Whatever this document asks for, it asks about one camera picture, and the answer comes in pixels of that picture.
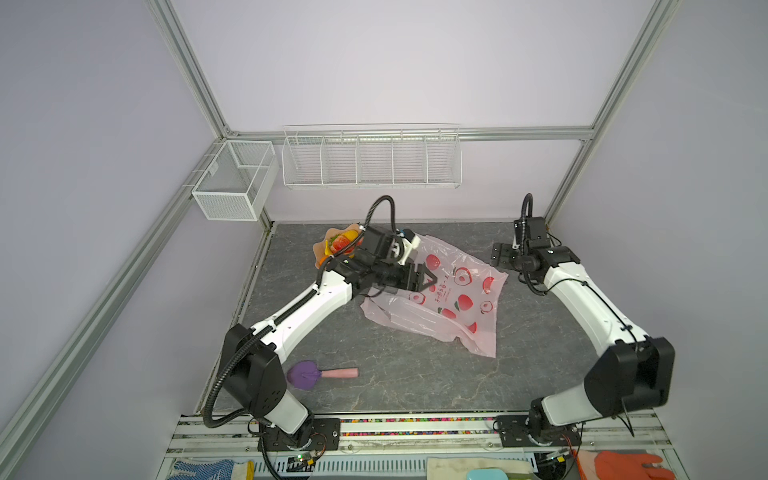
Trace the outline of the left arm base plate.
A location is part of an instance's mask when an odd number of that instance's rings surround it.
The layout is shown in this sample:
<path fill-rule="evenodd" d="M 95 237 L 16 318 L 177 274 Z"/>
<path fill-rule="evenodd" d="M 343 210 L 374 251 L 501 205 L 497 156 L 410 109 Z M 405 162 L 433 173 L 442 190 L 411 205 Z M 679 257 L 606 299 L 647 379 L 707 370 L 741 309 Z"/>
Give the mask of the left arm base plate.
<path fill-rule="evenodd" d="M 268 452 L 336 451 L 341 437 L 339 418 L 310 416 L 299 429 L 288 434 L 276 426 L 260 425 L 261 440 Z"/>

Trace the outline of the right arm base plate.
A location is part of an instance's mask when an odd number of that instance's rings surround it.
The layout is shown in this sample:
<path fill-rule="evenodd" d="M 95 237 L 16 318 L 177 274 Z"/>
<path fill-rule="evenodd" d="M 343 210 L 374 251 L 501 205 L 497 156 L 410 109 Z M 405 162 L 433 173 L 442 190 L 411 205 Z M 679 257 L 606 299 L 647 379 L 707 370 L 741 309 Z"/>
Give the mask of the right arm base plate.
<path fill-rule="evenodd" d="M 512 447 L 578 447 L 580 429 L 575 425 L 552 426 L 546 419 L 531 419 L 524 414 L 498 415 L 492 429 L 505 448 Z"/>

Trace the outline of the pink fruit print plastic bag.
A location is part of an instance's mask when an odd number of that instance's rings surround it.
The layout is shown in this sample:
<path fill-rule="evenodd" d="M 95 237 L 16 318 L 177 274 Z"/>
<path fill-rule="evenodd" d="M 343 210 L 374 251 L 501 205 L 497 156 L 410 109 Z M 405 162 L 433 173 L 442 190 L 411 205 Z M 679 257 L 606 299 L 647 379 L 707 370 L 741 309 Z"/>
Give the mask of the pink fruit print plastic bag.
<path fill-rule="evenodd" d="M 459 340 L 469 352 L 494 358 L 499 300 L 508 275 L 426 235 L 416 261 L 436 276 L 436 284 L 421 292 L 376 293 L 361 304 L 365 317 L 442 342 Z"/>

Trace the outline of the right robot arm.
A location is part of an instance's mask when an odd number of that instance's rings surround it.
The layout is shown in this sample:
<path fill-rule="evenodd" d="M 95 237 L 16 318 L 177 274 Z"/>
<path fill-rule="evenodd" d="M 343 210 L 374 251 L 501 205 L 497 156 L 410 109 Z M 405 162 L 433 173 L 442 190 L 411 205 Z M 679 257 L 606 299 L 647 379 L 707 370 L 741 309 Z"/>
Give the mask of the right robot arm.
<path fill-rule="evenodd" d="M 532 194 L 523 198 L 512 243 L 493 246 L 491 264 L 517 272 L 533 294 L 555 296 L 587 334 L 597 361 L 576 386 L 532 401 L 516 424 L 535 445 L 567 439 L 578 425 L 667 404 L 675 349 L 632 322 L 590 278 L 579 257 L 554 239 L 534 213 Z"/>

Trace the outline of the red strawberry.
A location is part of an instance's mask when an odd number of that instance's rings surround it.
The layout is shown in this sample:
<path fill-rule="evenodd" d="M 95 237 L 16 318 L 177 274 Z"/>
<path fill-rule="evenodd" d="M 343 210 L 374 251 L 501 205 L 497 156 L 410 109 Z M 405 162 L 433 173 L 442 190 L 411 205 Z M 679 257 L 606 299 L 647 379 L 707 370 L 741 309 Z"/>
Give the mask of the red strawberry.
<path fill-rule="evenodd" d="M 357 234 L 355 232 L 345 232 L 337 235 L 330 242 L 330 251 L 337 253 L 347 247 L 355 238 Z"/>

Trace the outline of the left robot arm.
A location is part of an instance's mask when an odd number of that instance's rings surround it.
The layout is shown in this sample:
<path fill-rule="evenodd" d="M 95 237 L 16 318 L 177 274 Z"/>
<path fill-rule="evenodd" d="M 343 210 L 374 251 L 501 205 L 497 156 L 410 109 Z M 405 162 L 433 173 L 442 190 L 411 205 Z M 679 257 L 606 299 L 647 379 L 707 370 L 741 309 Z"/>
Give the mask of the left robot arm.
<path fill-rule="evenodd" d="M 331 313 L 370 290 L 420 293 L 436 275 L 415 258 L 420 237 L 395 223 L 365 220 L 357 235 L 321 261 L 314 282 L 282 309 L 251 327 L 237 324 L 225 335 L 215 380 L 201 416 L 209 429 L 248 415 L 280 432 L 292 447 L 314 433 L 313 415 L 288 389 L 282 363 Z"/>

